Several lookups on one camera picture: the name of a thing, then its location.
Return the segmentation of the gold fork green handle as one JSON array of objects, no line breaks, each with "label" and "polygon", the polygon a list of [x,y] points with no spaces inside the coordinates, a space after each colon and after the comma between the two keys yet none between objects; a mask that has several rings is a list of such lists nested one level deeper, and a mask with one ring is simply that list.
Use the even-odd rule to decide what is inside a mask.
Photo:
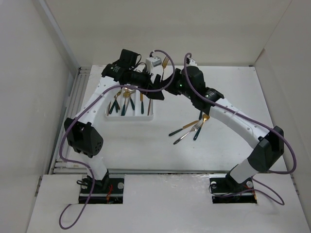
[{"label": "gold fork green handle", "polygon": [[119,97],[120,94],[121,94],[121,93],[118,92],[118,93],[114,96],[114,102],[113,102],[113,104],[112,104],[112,106],[111,106],[111,108],[110,108],[110,110],[109,110],[109,114],[112,114],[112,112],[113,112],[114,109],[116,110],[117,113],[118,113],[119,110],[121,109],[121,108],[120,108],[120,105],[119,105],[119,103],[118,103],[118,100],[117,100],[117,98]]},{"label": "gold fork green handle", "polygon": [[163,81],[164,73],[165,73],[165,68],[167,67],[169,61],[170,61],[170,60],[169,60],[168,56],[166,56],[166,57],[164,58],[164,60],[162,61],[162,75],[161,75],[161,81]]}]

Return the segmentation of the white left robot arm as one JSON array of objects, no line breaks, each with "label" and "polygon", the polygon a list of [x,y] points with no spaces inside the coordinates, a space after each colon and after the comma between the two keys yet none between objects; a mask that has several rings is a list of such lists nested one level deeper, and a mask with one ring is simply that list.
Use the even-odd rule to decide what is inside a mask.
[{"label": "white left robot arm", "polygon": [[104,67],[100,81],[85,106],[74,118],[64,122],[68,145],[76,153],[82,154],[81,164],[89,172],[81,185],[104,192],[109,186],[109,172],[99,153],[104,145],[100,133],[100,123],[109,104],[118,93],[125,90],[138,90],[152,100],[164,100],[163,87],[160,85],[160,75],[154,75],[153,69],[162,64],[161,58],[150,55],[139,71],[140,54],[123,49],[119,59]]}]

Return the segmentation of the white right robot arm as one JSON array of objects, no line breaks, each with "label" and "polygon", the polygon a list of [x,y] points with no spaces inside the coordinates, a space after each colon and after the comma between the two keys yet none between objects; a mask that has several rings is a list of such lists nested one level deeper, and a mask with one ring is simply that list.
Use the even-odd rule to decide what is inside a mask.
[{"label": "white right robot arm", "polygon": [[231,192],[241,188],[251,176],[268,171],[283,155],[283,130],[275,126],[269,131],[239,117],[238,109],[222,93],[206,86],[204,75],[198,67],[177,68],[173,75],[162,81],[161,86],[165,86],[171,94],[189,98],[196,109],[228,126],[253,149],[245,160],[226,174],[225,185]]}]

